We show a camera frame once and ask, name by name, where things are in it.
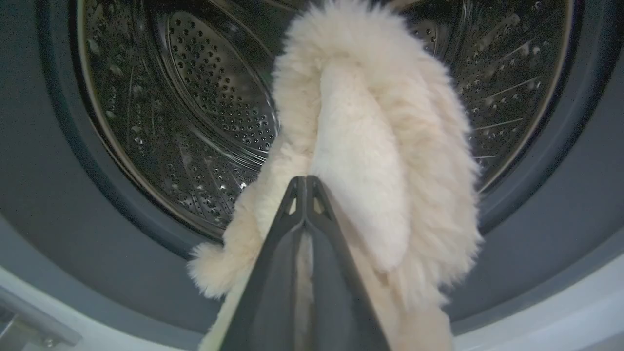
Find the metal door hinge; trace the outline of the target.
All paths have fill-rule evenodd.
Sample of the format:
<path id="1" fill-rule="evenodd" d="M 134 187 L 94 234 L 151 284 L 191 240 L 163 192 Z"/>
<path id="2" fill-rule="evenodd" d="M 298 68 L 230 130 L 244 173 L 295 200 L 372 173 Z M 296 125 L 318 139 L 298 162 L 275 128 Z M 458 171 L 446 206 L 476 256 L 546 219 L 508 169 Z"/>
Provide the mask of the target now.
<path id="1" fill-rule="evenodd" d="M 82 336 L 0 287 L 0 351 L 72 351 Z"/>

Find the grey rubber door gasket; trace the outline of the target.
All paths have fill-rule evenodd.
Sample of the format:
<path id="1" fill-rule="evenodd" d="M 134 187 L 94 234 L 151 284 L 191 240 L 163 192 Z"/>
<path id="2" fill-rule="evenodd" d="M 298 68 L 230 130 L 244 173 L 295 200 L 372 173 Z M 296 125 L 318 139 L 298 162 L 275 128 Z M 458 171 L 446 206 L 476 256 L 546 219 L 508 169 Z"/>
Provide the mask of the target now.
<path id="1" fill-rule="evenodd" d="M 580 0 L 552 117 L 486 196 L 486 242 L 447 308 L 468 333 L 624 253 L 624 0 Z M 139 194 L 89 124 L 61 0 L 0 1 L 0 265 L 119 331 L 186 345 L 214 315 L 180 256 L 196 236 Z"/>

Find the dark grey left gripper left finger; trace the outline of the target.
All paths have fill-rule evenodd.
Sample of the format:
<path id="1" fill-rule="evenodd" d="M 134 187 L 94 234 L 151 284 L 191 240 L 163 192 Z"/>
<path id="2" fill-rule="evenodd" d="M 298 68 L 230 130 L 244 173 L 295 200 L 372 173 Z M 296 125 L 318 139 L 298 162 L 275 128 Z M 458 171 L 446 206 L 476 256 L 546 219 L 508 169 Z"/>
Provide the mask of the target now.
<path id="1" fill-rule="evenodd" d="M 295 351 L 305 178 L 290 180 L 219 351 Z"/>

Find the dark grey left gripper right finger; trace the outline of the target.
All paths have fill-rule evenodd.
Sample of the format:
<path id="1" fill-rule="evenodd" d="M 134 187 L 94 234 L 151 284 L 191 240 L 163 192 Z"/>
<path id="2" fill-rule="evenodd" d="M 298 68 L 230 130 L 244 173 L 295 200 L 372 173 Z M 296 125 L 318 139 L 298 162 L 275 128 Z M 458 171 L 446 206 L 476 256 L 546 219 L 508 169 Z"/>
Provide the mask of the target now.
<path id="1" fill-rule="evenodd" d="M 306 177 L 312 239 L 314 351 L 390 351 L 372 302 L 319 178 Z"/>

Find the perforated steel washing drum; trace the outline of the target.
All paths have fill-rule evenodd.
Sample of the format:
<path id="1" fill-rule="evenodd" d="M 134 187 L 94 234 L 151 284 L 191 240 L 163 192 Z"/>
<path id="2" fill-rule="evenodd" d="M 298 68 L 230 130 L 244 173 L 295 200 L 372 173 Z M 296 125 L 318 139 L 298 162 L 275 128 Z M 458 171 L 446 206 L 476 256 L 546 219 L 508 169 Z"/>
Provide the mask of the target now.
<path id="1" fill-rule="evenodd" d="M 75 0 L 92 122 L 154 202 L 219 237 L 280 124 L 272 68 L 290 20 L 323 0 Z M 547 118 L 575 0 L 374 0 L 443 61 L 486 195 Z"/>

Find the cream fluffy plush toy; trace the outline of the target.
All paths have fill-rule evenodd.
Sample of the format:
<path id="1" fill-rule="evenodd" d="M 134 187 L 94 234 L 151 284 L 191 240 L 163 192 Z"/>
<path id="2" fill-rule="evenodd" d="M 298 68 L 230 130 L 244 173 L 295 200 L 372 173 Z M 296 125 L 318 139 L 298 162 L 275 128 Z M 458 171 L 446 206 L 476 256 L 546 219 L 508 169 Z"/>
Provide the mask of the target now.
<path id="1" fill-rule="evenodd" d="M 193 251 L 225 301 L 197 351 L 217 351 L 290 180 L 325 187 L 391 351 L 454 351 L 443 285 L 472 269 L 477 163 L 447 69 L 390 5 L 325 0 L 292 20 L 275 60 L 280 131 L 234 205 L 224 244 Z"/>

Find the washing machine steel drum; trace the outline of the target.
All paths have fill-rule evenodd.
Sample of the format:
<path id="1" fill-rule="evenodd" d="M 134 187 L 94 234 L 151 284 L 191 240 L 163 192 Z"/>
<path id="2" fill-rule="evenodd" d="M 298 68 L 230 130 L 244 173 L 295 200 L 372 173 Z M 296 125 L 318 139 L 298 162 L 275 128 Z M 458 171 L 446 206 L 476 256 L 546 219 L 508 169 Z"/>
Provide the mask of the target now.
<path id="1" fill-rule="evenodd" d="M 196 236 L 195 239 L 187 241 L 185 238 L 172 233 L 153 233 L 148 235 L 156 243 L 181 257 L 183 271 L 187 276 L 185 266 L 186 260 L 189 258 L 189 249 L 205 240 L 216 243 L 218 237 L 207 237 L 195 231 L 189 225 L 182 223 L 173 213 L 154 202 L 149 197 L 149 194 L 127 176 L 109 153 L 105 141 L 100 137 L 98 129 L 92 122 L 94 109 L 85 89 L 80 61 L 82 51 L 76 41 L 75 0 L 61 1 L 69 4 L 71 7 L 69 18 L 70 54 L 81 98 L 84 107 L 88 111 L 89 124 L 94 129 L 97 140 L 102 144 L 123 177 L 134 186 L 134 189 L 156 208 L 163 211 L 165 215 L 169 216 L 171 220 L 185 227 Z M 560 92 L 568 79 L 572 56 L 576 52 L 579 42 L 582 20 L 580 0 L 575 0 L 575 3 L 580 8 L 579 17 L 571 37 L 571 47 L 566 57 L 564 78 L 560 82 L 559 89 L 553 95 L 553 104 L 548 110 L 546 120 L 538 127 L 537 133 L 529 141 L 527 148 L 521 152 L 520 157 L 513 163 L 507 175 L 512 173 L 513 168 L 519 164 L 531 144 L 537 140 L 540 131 L 549 122 L 561 95 Z M 483 223 L 485 212 L 483 203 L 487 195 L 482 194 L 481 229 L 484 235 L 486 234 Z M 109 327 L 103 322 L 89 317 L 86 313 L 61 302 L 58 298 L 47 295 L 41 289 L 18 277 L 2 265 L 0 265 L 0 287 L 8 289 L 11 293 L 16 294 L 29 302 L 29 304 L 48 313 L 79 333 L 82 336 L 82 340 L 72 351 L 191 351 L 200 342 L 201 336 L 216 317 L 219 307 L 218 302 L 204 298 L 208 302 L 216 304 L 214 315 L 209 319 L 209 323 L 203 331 L 197 333 L 196 339 L 189 344 L 176 346 L 151 341 L 144 337 L 138 337 Z M 200 298 L 203 298 L 198 291 L 197 294 Z M 624 253 L 606 262 L 606 264 L 595 270 L 593 274 L 572 284 L 570 292 L 559 292 L 557 297 L 548 297 L 537 305 L 533 305 L 474 331 L 464 334 L 457 333 L 456 344 L 459 351 L 578 351 L 588 350 L 597 345 L 608 350 L 624 349 Z"/>

